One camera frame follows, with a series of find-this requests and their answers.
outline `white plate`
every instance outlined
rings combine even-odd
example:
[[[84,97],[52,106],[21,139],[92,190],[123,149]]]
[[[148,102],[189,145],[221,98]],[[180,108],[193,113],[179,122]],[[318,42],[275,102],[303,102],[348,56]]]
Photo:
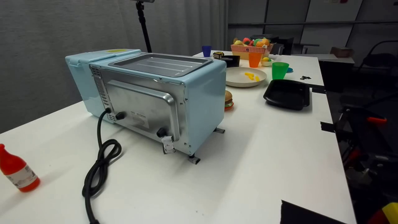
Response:
[[[254,74],[254,79],[250,79],[247,77],[247,73]],[[260,69],[254,69],[249,67],[229,67],[226,68],[226,86],[231,87],[240,87],[240,88],[247,88],[259,86],[261,82],[264,82],[266,78],[266,73]]]

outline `black pole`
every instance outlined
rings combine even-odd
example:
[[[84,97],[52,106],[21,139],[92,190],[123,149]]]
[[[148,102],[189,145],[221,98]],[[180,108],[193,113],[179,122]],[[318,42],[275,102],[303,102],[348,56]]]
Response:
[[[147,51],[152,52],[149,36],[148,36],[148,30],[147,30],[147,25],[145,25],[144,5],[143,5],[142,1],[137,1],[135,7],[137,7],[137,11],[138,11],[138,17],[139,17],[139,23],[140,23],[140,27],[142,27],[142,32],[144,33]]]

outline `gray wall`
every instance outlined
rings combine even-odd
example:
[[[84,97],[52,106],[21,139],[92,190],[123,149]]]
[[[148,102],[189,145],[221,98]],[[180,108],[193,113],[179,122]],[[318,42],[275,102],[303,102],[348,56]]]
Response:
[[[81,101],[65,56],[145,50],[132,0],[0,1],[0,132]],[[191,54],[225,41],[226,0],[145,3],[152,47]]]
[[[0,7],[0,132],[81,99],[66,54],[142,46],[128,38],[118,1],[15,0]]]
[[[337,22],[337,21],[398,21],[395,0],[252,0],[250,3],[230,0],[230,23],[242,22]],[[261,33],[262,27],[229,28],[229,42],[252,33]],[[382,40],[398,38],[397,23],[392,25],[267,25],[265,33],[293,37],[295,42],[317,43],[308,47],[308,53],[328,53],[332,46],[352,47],[353,58],[359,64],[371,47]],[[385,46],[397,53],[397,46]]]

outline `toaster oven leg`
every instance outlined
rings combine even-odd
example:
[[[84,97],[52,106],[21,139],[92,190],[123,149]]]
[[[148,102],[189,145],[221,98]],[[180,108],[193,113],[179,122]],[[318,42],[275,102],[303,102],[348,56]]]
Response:
[[[188,160],[191,162],[193,164],[198,164],[200,162],[200,158],[195,157],[195,154],[189,155]]]
[[[223,128],[214,128],[214,130],[213,130],[213,132],[225,133],[225,129],[223,129]]]

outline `red bottle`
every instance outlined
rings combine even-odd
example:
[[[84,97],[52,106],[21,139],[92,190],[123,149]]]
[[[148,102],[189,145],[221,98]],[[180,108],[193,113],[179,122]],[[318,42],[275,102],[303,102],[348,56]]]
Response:
[[[0,144],[0,169],[21,191],[31,191],[40,184],[38,176],[25,160],[7,153],[4,144]]]

